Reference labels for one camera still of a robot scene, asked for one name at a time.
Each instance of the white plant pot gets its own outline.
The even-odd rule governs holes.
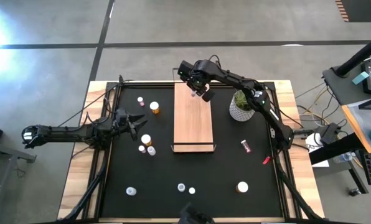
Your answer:
[[[231,117],[233,117],[236,121],[241,121],[241,122],[248,121],[255,113],[254,110],[244,111],[244,110],[241,110],[239,107],[237,107],[235,105],[234,96],[233,96],[233,99],[231,100],[229,111],[230,111]]]

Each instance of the wooden cutting board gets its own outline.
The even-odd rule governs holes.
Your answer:
[[[174,152],[213,152],[210,102],[191,96],[185,83],[174,84]]]

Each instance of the wooden table frame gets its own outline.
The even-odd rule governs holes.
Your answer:
[[[136,81],[136,83],[159,83],[159,82],[173,82],[173,81]],[[274,81],[265,81],[265,82],[274,82],[276,87],[276,95],[278,98],[279,107],[284,113],[286,113],[291,118],[299,121],[298,110],[296,108],[296,102],[294,100],[294,95],[292,91],[291,82],[289,80],[274,80]],[[106,89],[107,81],[94,81],[90,82],[87,97],[85,100],[85,105],[89,104],[91,101],[96,99],[98,96],[103,94]],[[97,119],[101,116],[101,108],[103,107],[103,98],[100,98],[96,103],[89,106],[82,114],[82,119],[85,116],[85,113],[88,112],[92,119]],[[292,128],[299,128],[297,124],[291,121],[288,118],[283,118],[283,123],[291,126]],[[84,144],[76,143],[73,153],[78,152],[79,150],[85,147]],[[98,167],[101,166],[102,162],[102,151],[99,153]],[[284,162],[284,155],[281,154],[281,163]],[[296,188],[309,206],[314,210],[315,213],[324,216],[321,207],[321,201],[319,198],[314,174],[312,171],[309,154],[305,149],[293,146],[289,150],[289,158],[292,164],[292,170],[294,174],[294,180],[296,183]],[[58,217],[62,218],[66,216],[72,208],[76,205],[80,197],[84,194],[87,184],[89,181],[90,166],[93,160],[93,149],[87,149],[81,154],[74,157],[70,163],[68,170],[67,181],[63,191],[62,202],[59,209]],[[293,199],[286,186],[286,198],[288,202],[289,214],[290,217],[296,217],[296,211],[293,206]],[[93,193],[90,200],[90,207],[88,217],[94,217],[92,211],[94,211],[96,206],[96,192]],[[215,218],[216,222],[281,222],[283,218]],[[177,219],[169,218],[148,218],[148,219],[139,219],[139,218],[100,218],[99,222],[176,222]]]

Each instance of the cyan sticky note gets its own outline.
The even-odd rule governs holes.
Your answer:
[[[365,80],[366,78],[368,78],[368,76],[370,75],[368,75],[367,72],[360,73],[360,75],[357,75],[355,78],[353,78],[354,85],[359,84],[360,82],[362,82],[362,80]]]

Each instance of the concrete floor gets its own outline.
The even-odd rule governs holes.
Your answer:
[[[0,44],[98,43],[108,0],[0,1]],[[371,23],[342,21],[334,0],[122,0],[116,1],[106,43],[365,40]],[[222,66],[256,79],[288,79],[298,95],[322,82],[321,72],[340,64],[361,45],[304,47],[198,47],[105,49],[96,80],[171,80],[171,68],[212,54]],[[20,133],[31,124],[58,125],[80,110],[95,49],[0,50],[0,128],[4,145],[22,149]],[[319,90],[297,99],[309,106]],[[326,107],[328,95],[315,111]],[[329,120],[344,118],[337,111]],[[75,117],[69,125],[77,125]],[[55,220],[73,144],[31,150],[34,164],[12,173],[0,223]],[[327,218],[371,223],[368,195],[348,197],[355,187],[348,172],[317,178]]]

